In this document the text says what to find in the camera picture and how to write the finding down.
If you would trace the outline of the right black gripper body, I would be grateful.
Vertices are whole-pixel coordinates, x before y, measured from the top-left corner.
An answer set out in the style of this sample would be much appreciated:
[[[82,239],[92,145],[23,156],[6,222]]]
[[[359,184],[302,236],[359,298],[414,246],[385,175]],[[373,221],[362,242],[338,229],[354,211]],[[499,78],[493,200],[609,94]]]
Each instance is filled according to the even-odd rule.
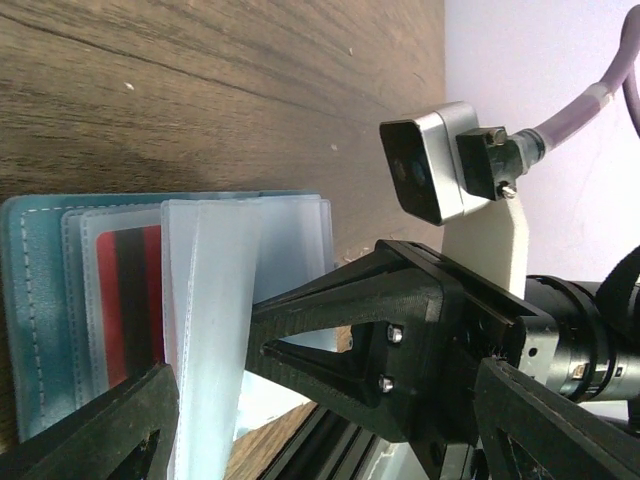
[[[430,479],[489,478],[474,411],[485,358],[543,377],[543,312],[413,242],[380,240],[394,308],[375,328],[385,436],[408,442]]]

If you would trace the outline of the red card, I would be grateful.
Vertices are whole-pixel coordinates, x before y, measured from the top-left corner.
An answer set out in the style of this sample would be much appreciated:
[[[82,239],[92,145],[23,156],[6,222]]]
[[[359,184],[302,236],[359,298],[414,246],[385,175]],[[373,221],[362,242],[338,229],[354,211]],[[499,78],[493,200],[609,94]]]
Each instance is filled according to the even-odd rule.
[[[96,247],[101,365],[112,388],[164,361],[161,227],[104,232]]]

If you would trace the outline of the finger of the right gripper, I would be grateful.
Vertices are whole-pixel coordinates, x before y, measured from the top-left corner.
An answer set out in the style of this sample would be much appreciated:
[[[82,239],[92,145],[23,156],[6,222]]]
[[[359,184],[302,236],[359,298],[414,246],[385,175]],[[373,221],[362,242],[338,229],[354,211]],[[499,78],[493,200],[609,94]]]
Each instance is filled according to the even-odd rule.
[[[434,271],[369,254],[256,305],[246,367],[405,442],[433,382],[444,299]]]

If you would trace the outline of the blue leather card holder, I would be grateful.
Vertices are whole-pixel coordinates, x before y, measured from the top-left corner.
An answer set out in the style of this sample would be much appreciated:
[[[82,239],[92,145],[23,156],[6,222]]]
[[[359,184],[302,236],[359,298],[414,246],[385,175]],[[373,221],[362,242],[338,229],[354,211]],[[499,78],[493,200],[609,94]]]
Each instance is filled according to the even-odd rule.
[[[1,208],[18,437],[106,393],[96,239],[161,227],[164,361],[179,391],[168,479],[220,479],[234,441],[306,398],[245,370],[252,306],[333,269],[316,193],[26,195]]]

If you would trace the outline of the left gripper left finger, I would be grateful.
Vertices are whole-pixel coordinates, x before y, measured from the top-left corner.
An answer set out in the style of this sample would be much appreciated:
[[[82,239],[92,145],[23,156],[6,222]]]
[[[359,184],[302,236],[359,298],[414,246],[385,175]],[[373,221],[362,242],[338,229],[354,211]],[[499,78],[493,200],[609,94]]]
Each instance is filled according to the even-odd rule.
[[[179,417],[173,370],[129,378],[1,455],[3,479],[165,479]]]

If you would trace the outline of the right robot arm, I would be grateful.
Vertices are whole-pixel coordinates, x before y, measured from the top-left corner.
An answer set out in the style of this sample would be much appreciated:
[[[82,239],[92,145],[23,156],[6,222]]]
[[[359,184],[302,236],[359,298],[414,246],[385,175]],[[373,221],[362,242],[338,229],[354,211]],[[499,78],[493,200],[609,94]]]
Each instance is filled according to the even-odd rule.
[[[247,369],[413,450],[430,479],[635,479],[639,289],[529,276],[517,296],[418,243],[251,317]]]

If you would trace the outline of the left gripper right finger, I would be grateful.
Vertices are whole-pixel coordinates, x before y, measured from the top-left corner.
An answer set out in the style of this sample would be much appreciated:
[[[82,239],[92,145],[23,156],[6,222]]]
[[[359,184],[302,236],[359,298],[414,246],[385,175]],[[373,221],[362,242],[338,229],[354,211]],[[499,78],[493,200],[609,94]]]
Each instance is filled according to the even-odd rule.
[[[639,440],[494,358],[479,366],[474,410],[494,479],[533,479],[519,445],[554,479],[637,479]]]

